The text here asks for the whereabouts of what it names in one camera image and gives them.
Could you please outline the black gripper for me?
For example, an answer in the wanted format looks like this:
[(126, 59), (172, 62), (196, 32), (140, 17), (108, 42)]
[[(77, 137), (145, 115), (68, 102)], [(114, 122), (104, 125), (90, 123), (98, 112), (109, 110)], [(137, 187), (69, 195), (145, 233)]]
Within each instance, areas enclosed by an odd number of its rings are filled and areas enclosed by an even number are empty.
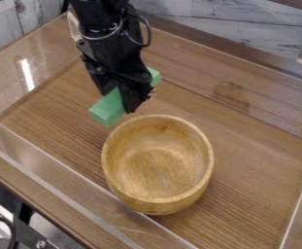
[(81, 51), (89, 77), (102, 95), (118, 86), (125, 111), (133, 113), (150, 98), (153, 87), (140, 82), (118, 84), (105, 68), (134, 79), (140, 79), (146, 71), (141, 50), (150, 42), (144, 42), (140, 21), (137, 18), (116, 18), (104, 24), (102, 21), (80, 20), (78, 31), (81, 39), (76, 46)]

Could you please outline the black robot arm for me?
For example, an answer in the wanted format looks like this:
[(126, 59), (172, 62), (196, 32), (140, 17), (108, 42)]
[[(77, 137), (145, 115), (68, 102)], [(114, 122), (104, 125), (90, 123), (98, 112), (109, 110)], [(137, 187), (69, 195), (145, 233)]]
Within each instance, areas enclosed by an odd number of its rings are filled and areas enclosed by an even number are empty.
[(149, 99), (152, 74), (141, 50), (150, 46), (152, 28), (129, 0), (69, 0), (78, 21), (85, 69), (102, 95), (118, 89), (124, 109), (136, 111)]

